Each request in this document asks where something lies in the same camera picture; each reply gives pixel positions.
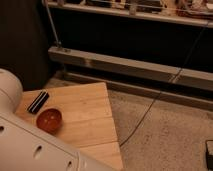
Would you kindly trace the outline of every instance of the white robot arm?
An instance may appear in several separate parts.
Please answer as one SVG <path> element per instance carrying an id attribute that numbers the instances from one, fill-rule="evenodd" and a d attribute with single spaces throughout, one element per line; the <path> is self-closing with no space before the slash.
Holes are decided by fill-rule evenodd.
<path id="1" fill-rule="evenodd" d="M 22 96 L 20 81 L 0 69 L 1 171 L 113 171 L 14 115 Z"/>

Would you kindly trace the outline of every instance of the terrazzo floor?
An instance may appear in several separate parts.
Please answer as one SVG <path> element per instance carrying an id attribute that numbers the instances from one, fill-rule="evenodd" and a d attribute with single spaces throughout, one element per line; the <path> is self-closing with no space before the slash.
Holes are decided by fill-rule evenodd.
<path id="1" fill-rule="evenodd" d="M 53 77 L 46 88 L 75 84 Z M 108 92 L 122 143 L 153 99 Z M 157 100 L 135 134 L 121 147 L 124 170 L 206 171 L 205 140 L 213 139 L 213 103 L 209 104 L 208 109 L 200 109 Z"/>

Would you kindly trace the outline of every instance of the orange bowl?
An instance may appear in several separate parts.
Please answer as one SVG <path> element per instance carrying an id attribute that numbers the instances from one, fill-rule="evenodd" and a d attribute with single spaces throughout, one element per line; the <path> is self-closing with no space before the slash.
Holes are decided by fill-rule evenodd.
<path id="1" fill-rule="evenodd" d="M 61 112 L 54 108 L 44 110 L 36 120 L 37 127 L 48 133 L 54 133 L 61 123 Z"/>

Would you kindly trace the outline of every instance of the wooden board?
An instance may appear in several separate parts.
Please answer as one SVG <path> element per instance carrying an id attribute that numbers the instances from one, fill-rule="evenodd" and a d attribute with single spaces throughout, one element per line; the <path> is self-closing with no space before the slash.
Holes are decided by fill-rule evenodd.
<path id="1" fill-rule="evenodd" d="M 63 125 L 54 135 L 111 167 L 122 170 L 123 164 L 114 120 L 104 83 L 46 89 L 50 97 L 37 115 L 27 112 L 41 90 L 23 93 L 16 114 L 35 125 L 45 109 L 62 112 Z"/>

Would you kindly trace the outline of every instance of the cable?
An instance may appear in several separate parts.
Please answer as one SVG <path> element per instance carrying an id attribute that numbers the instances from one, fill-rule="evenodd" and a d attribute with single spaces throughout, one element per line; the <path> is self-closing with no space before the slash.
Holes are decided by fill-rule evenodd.
<path id="1" fill-rule="evenodd" d="M 184 69 L 185 65 L 188 63 L 189 59 L 191 58 L 191 55 L 194 51 L 194 49 L 196 48 L 200 38 L 202 37 L 204 31 L 206 30 L 206 28 L 208 27 L 208 25 L 210 24 L 210 20 L 208 20 L 208 22 L 203 26 L 202 30 L 199 32 L 198 36 L 196 37 L 193 45 L 191 46 L 189 53 L 186 56 L 186 59 L 184 60 L 182 66 L 180 67 L 179 71 L 175 74 L 175 76 L 170 79 L 168 81 L 168 83 L 173 83 L 178 76 L 180 75 L 180 73 L 182 72 L 182 70 Z M 135 134 L 135 132 L 138 130 L 139 126 L 141 125 L 141 123 L 145 120 L 147 114 L 149 113 L 149 111 L 151 110 L 152 106 L 155 104 L 155 102 L 158 100 L 158 98 L 160 97 L 160 95 L 166 90 L 168 89 L 170 86 L 170 84 L 168 84 L 164 89 L 161 89 L 160 92 L 156 95 L 156 97 L 153 99 L 153 101 L 151 102 L 151 104 L 149 105 L 148 109 L 145 111 L 144 115 L 142 116 L 142 118 L 139 120 L 139 122 L 137 123 L 137 125 L 135 126 L 135 128 L 133 129 L 133 131 L 130 133 L 130 135 L 120 144 L 120 147 L 122 147 L 123 145 L 125 145 L 129 139 Z"/>

